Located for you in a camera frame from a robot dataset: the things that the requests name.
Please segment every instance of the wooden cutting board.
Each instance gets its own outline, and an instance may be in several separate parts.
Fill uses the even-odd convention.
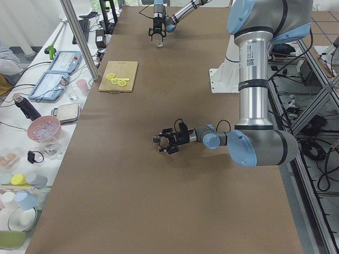
[[[102,77],[99,91],[111,92],[111,91],[123,91],[131,93],[134,87],[134,80],[136,77],[138,68],[137,61],[109,61],[104,75]],[[108,73],[114,73],[116,78],[129,78],[126,86],[113,85],[110,80],[106,79]]]

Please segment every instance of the blue cup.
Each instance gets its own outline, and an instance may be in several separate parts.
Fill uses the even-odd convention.
[[[18,192],[15,195],[14,200],[17,202],[19,207],[24,211],[32,209],[38,204],[38,199],[29,192]]]

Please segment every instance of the pink cup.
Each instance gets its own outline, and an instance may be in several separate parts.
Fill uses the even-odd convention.
[[[84,96],[88,95],[88,92],[90,91],[87,86],[87,81],[85,79],[79,79],[76,82],[76,85],[80,88],[80,91],[83,93]]]

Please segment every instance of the plate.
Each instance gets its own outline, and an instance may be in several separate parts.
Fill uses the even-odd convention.
[[[35,208],[27,211],[18,208],[11,214],[8,228],[15,231],[28,231],[34,225],[37,217],[38,213]]]

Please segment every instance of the white table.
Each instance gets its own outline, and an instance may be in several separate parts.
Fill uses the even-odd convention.
[[[91,19],[91,26],[96,24],[97,19],[93,18]],[[60,23],[57,28],[55,29],[54,33],[50,36],[48,41],[45,43],[41,51],[37,54],[36,58],[31,63],[32,65],[35,65],[40,62],[50,61],[49,55],[44,53],[44,49],[52,44],[54,38],[56,37],[56,34],[60,30],[63,23]],[[60,33],[58,40],[54,44],[55,48],[57,50],[79,50],[78,45],[72,44],[72,38],[73,34],[70,29],[69,24],[66,24]],[[97,51],[97,47],[95,44],[95,32],[89,34],[88,38],[88,47],[90,49],[90,52],[92,55],[94,55]],[[32,67],[29,70],[27,70],[24,75],[21,77],[17,85],[20,84],[36,84],[41,75],[44,71],[48,69],[49,64],[42,64],[37,65],[36,67]],[[81,63],[78,65],[77,70],[85,66],[84,59],[81,60]],[[80,89],[76,85],[76,81],[79,79],[85,79],[87,80],[87,83],[90,85],[93,80],[90,72],[88,71],[87,67],[83,68],[82,70],[79,70],[74,75],[70,77],[71,85],[73,86],[75,92],[78,95],[78,103],[80,104],[81,108],[86,102],[86,96],[84,96]],[[15,93],[23,93],[23,94],[29,94],[33,89],[33,86],[20,86],[18,88],[13,89],[13,91],[8,95],[6,101],[12,100],[12,95]],[[29,125],[32,123],[30,119],[26,119],[22,111],[16,107],[15,105],[9,106],[9,107],[3,107],[8,106],[11,104],[14,104],[14,102],[4,102],[2,104],[2,107],[0,107],[0,121],[17,126],[23,129],[26,129],[29,127]],[[62,93],[62,95],[54,102],[40,102],[37,103],[35,101],[31,101],[33,106],[40,112],[42,116],[44,115],[50,115],[51,110],[55,107],[58,107],[59,105],[64,104],[70,104],[74,103],[74,101],[70,101],[66,95],[66,93]],[[69,141],[72,137],[72,134],[75,130],[76,122],[74,124],[69,125],[63,125],[61,135],[59,137],[60,145],[63,147],[64,150],[67,149],[67,146],[69,144]],[[40,166],[38,164],[31,164],[27,161],[27,152],[29,150],[33,150],[36,147],[39,147],[40,144],[30,140],[27,136],[27,133],[25,131],[15,129],[9,126],[5,126],[3,124],[0,124],[0,151],[3,149],[10,149],[15,151],[16,154],[20,156],[20,161],[17,162],[11,169],[0,169],[0,175],[3,173],[11,173],[11,174],[27,174],[29,172],[35,172],[41,175],[44,175],[48,178],[47,185],[53,185],[54,179],[57,175],[58,169],[60,167],[61,161],[57,158],[49,158],[45,155],[45,160],[43,164]],[[8,230],[8,219],[11,215],[12,211],[7,209],[0,210],[0,230]],[[27,233],[27,240],[25,244],[19,248],[18,250],[0,250],[0,253],[25,253],[25,250],[29,244],[30,236],[33,232],[30,231]]]

